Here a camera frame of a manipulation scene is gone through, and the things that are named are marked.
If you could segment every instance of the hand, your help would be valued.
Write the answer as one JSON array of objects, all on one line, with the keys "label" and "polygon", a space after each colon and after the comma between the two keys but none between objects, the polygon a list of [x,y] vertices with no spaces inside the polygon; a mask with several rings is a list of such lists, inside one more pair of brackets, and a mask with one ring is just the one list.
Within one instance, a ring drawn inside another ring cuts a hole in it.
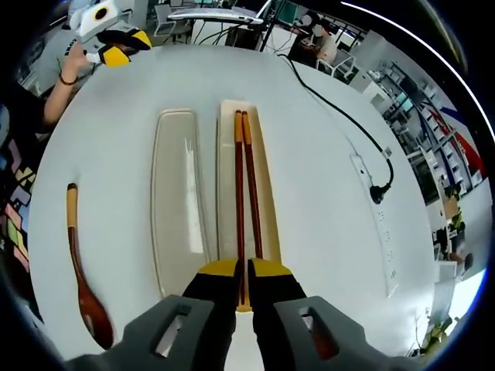
[{"label": "hand", "polygon": [[88,67],[90,65],[91,62],[87,60],[81,44],[75,43],[72,45],[72,48],[70,48],[69,55],[66,57],[63,65],[63,69],[67,73],[75,73],[77,75],[81,67]]},{"label": "hand", "polygon": [[306,44],[306,43],[302,43],[302,47],[306,50],[310,50],[310,51],[313,51],[315,50],[315,46],[314,45],[311,45],[311,44]]}]

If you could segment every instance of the wooden spoon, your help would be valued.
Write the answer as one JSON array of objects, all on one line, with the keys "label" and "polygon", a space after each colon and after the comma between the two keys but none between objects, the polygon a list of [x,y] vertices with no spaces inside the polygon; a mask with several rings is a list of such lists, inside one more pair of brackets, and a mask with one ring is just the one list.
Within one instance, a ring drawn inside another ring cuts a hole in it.
[{"label": "wooden spoon", "polygon": [[109,349],[114,343],[114,333],[110,319],[103,305],[89,288],[80,263],[79,245],[77,243],[77,186],[74,183],[70,183],[67,186],[67,229],[69,232],[70,257],[76,271],[80,315],[93,339],[103,349]]}]

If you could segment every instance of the white table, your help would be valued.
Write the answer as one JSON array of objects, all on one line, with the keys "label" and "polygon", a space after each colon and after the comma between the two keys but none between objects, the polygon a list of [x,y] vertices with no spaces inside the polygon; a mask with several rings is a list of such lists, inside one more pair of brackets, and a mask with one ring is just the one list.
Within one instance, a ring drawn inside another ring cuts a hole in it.
[{"label": "white table", "polygon": [[[68,107],[39,167],[29,223],[32,282],[49,336],[63,357],[101,352],[77,306],[67,241],[67,184],[77,182],[80,189],[80,254],[87,279],[110,312],[119,339],[128,322],[159,300],[149,222],[158,114],[174,107],[197,112],[206,230],[215,246],[216,117],[223,99],[249,100],[258,107],[282,260],[306,294],[324,297],[361,323],[367,341],[379,350],[391,355],[409,350],[418,313],[431,307],[434,281],[432,240],[418,183],[369,102],[327,75],[298,68],[307,84],[393,151],[395,180],[382,202],[400,274],[392,297],[386,296],[367,194],[350,160],[354,147],[374,183],[387,181],[387,165],[364,135],[308,94],[276,56],[225,47],[159,47],[140,53],[128,66],[99,68]],[[246,369],[256,369],[259,356],[246,356],[238,348],[245,339],[255,346],[252,335],[243,336],[249,329],[249,317],[243,317],[230,354],[244,356]]]}]

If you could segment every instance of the black cable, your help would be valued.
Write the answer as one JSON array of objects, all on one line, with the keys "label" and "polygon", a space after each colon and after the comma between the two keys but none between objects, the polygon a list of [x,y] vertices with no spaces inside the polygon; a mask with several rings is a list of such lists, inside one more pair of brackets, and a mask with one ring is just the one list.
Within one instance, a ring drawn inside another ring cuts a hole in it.
[{"label": "black cable", "polygon": [[236,25],[236,26],[233,26],[233,27],[229,27],[228,29],[225,29],[224,31],[215,32],[215,33],[213,33],[213,34],[205,37],[204,39],[202,39],[198,45],[201,45],[202,43],[204,43],[208,39],[211,39],[212,37],[215,37],[215,36],[217,36],[218,34],[220,34],[222,32],[229,33],[229,31],[231,31],[232,29],[238,29],[239,27],[241,27],[243,25],[244,25],[244,23],[241,24],[241,25]]},{"label": "black cable", "polygon": [[198,40],[198,37],[200,37],[200,34],[203,31],[204,26],[206,25],[206,23],[207,23],[207,21],[203,21],[203,25],[201,26],[200,31],[198,32],[198,34],[196,35],[196,37],[194,38],[193,44],[196,44],[196,41]]},{"label": "black cable", "polygon": [[[377,143],[377,141],[374,140],[374,138],[370,135],[370,133],[368,133],[366,131],[366,129],[364,129],[347,112],[345,112],[341,108],[337,107],[335,104],[333,104],[332,102],[330,102],[329,100],[327,100],[325,97],[323,97],[320,93],[318,93],[317,91],[315,91],[314,89],[312,89],[311,87],[309,87],[308,85],[306,85],[306,83],[299,76],[299,73],[297,72],[297,69],[295,68],[294,63],[289,59],[288,56],[286,56],[285,54],[277,54],[277,56],[283,56],[283,57],[285,57],[288,60],[288,62],[292,66],[292,70],[294,71],[295,76],[297,77],[297,80],[299,80],[299,82],[301,83],[301,85],[304,86],[304,88],[306,88],[307,90],[309,90],[311,93],[315,94],[320,100],[322,100],[323,102],[325,102],[326,104],[328,104],[329,106],[331,106],[331,108],[339,111],[343,116],[345,116],[348,120],[350,120],[353,124],[355,124],[361,130],[361,132],[364,135],[366,135],[366,137],[371,141],[371,143],[373,143],[373,145],[376,147],[376,149],[382,155],[384,154],[383,148]],[[386,193],[386,191],[388,191],[390,189],[390,187],[392,185],[392,182],[394,181],[394,168],[392,167],[392,163],[391,163],[391,161],[390,161],[389,158],[386,158],[385,160],[387,161],[387,165],[388,165],[388,168],[390,170],[390,180],[383,187],[380,187],[378,185],[371,186],[371,188],[370,188],[370,194],[371,194],[371,198],[373,199],[373,201],[375,203],[380,203],[381,202],[381,200],[384,197],[384,194]]]},{"label": "black cable", "polygon": [[290,32],[290,33],[289,33],[288,40],[287,40],[285,43],[283,43],[283,44],[282,44],[282,46],[281,46],[281,47],[279,47],[279,48],[275,51],[275,53],[278,53],[280,50],[284,49],[284,46],[286,46],[286,45],[288,44],[288,42],[289,42],[289,41],[291,41],[291,38],[292,38],[292,33]]},{"label": "black cable", "polygon": [[218,45],[218,42],[220,41],[220,39],[222,37],[224,37],[223,33],[224,33],[224,23],[222,22],[220,24],[220,34],[218,35],[217,39],[215,41],[213,41],[213,45]]},{"label": "black cable", "polygon": [[268,29],[267,29],[267,32],[265,34],[265,39],[263,39],[261,41],[261,46],[260,46],[260,50],[259,50],[261,53],[263,53],[263,50],[265,50],[266,44],[268,42],[268,37],[270,37],[271,32],[273,31],[273,28],[275,27],[275,23],[277,22],[277,19],[280,16],[280,12],[282,11],[282,8],[285,6],[286,3],[287,3],[287,0],[281,0],[280,1],[280,4],[278,4],[278,8],[275,11],[275,15],[273,16],[273,18],[268,23]]}]

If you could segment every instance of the rectangular plate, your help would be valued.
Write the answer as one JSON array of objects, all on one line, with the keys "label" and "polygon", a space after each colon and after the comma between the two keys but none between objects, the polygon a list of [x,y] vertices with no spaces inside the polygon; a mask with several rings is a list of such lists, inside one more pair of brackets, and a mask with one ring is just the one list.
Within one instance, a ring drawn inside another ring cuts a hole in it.
[{"label": "rectangular plate", "polygon": [[163,297],[181,295],[208,261],[196,116],[189,110],[160,114],[152,165],[153,253]]}]

